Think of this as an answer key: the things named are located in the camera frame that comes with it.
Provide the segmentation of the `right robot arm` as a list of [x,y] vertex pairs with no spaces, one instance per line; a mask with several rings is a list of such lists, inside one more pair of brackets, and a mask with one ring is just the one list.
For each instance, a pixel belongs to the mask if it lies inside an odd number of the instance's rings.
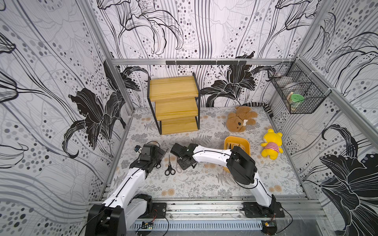
[[256,162],[240,147],[214,149],[198,144],[185,147],[175,143],[171,153],[177,157],[177,163],[182,170],[194,168],[199,162],[223,166],[230,171],[232,178],[241,188],[252,191],[260,207],[273,211],[277,205],[275,196],[268,192],[261,181]]

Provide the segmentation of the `pink scissors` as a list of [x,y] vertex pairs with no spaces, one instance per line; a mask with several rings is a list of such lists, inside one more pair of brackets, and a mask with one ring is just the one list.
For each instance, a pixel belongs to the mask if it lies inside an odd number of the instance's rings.
[[180,167],[178,163],[175,164],[175,170],[177,174],[183,173],[183,169]]

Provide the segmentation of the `yellow storage box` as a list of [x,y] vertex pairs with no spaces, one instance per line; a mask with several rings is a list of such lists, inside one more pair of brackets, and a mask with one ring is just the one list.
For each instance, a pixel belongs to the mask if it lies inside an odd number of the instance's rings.
[[226,137],[224,140],[224,149],[233,149],[234,147],[240,147],[248,156],[251,154],[248,140],[236,136]]

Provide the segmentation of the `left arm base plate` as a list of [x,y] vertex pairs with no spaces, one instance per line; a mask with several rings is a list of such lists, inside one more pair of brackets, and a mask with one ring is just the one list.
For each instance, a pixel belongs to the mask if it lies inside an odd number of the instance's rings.
[[138,219],[163,219],[166,217],[167,203],[151,203]]

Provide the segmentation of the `striped plush tail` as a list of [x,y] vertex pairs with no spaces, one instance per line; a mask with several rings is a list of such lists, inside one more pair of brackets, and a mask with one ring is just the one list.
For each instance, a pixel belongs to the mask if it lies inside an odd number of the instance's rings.
[[243,104],[243,106],[262,107],[270,118],[273,118],[273,116],[274,116],[272,109],[270,108],[269,104],[267,104],[267,103],[248,102],[248,103]]

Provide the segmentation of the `yellow plush bear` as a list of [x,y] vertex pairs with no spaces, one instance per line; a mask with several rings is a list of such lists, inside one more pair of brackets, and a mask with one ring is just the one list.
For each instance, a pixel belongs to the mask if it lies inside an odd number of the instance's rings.
[[263,147],[261,156],[276,160],[279,154],[283,153],[282,136],[282,133],[276,133],[273,129],[269,129],[263,137],[264,142],[261,144],[261,146]]

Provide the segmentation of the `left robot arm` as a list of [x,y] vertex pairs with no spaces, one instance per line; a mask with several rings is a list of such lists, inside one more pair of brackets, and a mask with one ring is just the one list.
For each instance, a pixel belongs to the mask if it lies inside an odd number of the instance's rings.
[[136,146],[139,157],[131,163],[121,184],[101,204],[94,204],[88,213],[85,226],[79,232],[82,236],[127,236],[135,231],[134,224],[139,218],[149,218],[138,230],[154,224],[157,217],[164,217],[166,204],[155,204],[152,197],[137,194],[148,175],[161,167],[166,154],[159,145],[152,143]]

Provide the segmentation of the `black hook rail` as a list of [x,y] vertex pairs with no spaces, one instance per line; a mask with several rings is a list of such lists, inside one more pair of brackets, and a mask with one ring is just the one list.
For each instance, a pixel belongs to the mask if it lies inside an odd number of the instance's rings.
[[166,65],[246,65],[247,61],[165,61]]

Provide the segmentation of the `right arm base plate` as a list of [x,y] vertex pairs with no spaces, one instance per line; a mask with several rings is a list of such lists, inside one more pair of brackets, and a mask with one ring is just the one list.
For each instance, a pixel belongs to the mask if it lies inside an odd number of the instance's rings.
[[261,206],[256,202],[244,202],[242,211],[247,218],[284,218],[284,210],[279,202],[271,206]]

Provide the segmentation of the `brown teddy bear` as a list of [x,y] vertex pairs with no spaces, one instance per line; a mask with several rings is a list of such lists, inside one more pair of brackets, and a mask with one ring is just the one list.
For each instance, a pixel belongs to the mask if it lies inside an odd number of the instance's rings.
[[247,129],[248,125],[255,125],[255,118],[258,117],[257,112],[251,107],[236,107],[236,111],[229,113],[227,116],[226,127],[230,132],[240,133]]

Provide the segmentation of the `large black scissors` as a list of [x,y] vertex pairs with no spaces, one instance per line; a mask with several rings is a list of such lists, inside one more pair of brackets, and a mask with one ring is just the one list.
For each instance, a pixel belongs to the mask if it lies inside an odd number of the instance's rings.
[[227,149],[233,149],[234,147],[240,147],[243,151],[249,150],[248,146],[244,146],[244,145],[239,144],[239,143],[226,143],[225,147]]

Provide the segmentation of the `small black scissors left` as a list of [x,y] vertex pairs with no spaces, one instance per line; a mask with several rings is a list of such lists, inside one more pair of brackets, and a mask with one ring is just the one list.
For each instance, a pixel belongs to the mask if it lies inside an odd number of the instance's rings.
[[165,170],[164,174],[166,176],[170,176],[170,175],[174,176],[176,174],[176,170],[172,167],[170,156],[168,157],[168,167]]

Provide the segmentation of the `wooden tiered shelf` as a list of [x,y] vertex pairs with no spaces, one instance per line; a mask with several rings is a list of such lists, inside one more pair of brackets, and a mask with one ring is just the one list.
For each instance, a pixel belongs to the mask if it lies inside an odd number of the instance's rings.
[[160,135],[200,129],[200,89],[190,76],[147,81],[147,100]]

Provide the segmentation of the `green lidded jar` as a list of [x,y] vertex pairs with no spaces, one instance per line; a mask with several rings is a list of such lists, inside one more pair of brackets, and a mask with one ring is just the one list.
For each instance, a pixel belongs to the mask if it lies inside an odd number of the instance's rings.
[[289,104],[292,110],[298,109],[304,101],[305,97],[297,93],[293,93],[289,98]]

